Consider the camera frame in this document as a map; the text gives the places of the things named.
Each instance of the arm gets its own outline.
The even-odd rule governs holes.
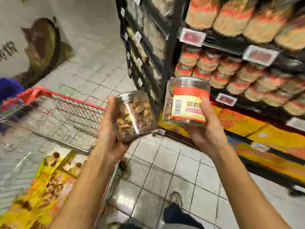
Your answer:
[[[265,198],[234,149],[209,100],[203,100],[205,128],[187,126],[194,143],[214,162],[240,229],[289,229],[289,225]]]
[[[49,229],[89,229],[93,227],[107,183],[117,161],[124,156],[128,146],[116,141],[112,126],[115,98],[110,96],[106,114],[101,123],[96,146],[85,167]]]

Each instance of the shopping cart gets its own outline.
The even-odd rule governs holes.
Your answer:
[[[103,114],[104,108],[40,87],[5,101],[0,106],[0,215],[30,186],[45,156],[42,151],[48,153],[55,146],[63,146],[88,155]],[[118,164],[104,193],[99,215]]]

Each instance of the foot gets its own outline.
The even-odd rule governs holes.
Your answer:
[[[109,223],[107,224],[106,229],[119,229],[121,226],[123,225],[123,223]]]
[[[182,208],[182,197],[178,192],[174,191],[170,194],[170,202],[176,203],[180,208]]]

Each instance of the blue object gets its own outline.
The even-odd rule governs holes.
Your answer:
[[[7,78],[0,79],[0,105],[3,100],[16,97],[17,94],[24,91],[24,88],[16,81]]]

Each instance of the hand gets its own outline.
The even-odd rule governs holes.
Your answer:
[[[227,136],[209,99],[204,98],[202,100],[201,110],[207,120],[207,125],[205,127],[186,125],[185,130],[189,133],[193,142],[213,159],[217,151],[228,145]]]
[[[116,132],[113,128],[112,120],[116,110],[116,100],[113,95],[108,97],[108,103],[105,109],[104,118],[100,124],[99,136],[96,142],[98,148],[95,152],[101,153],[111,162],[117,162],[124,157],[129,145],[123,145],[119,142]]]

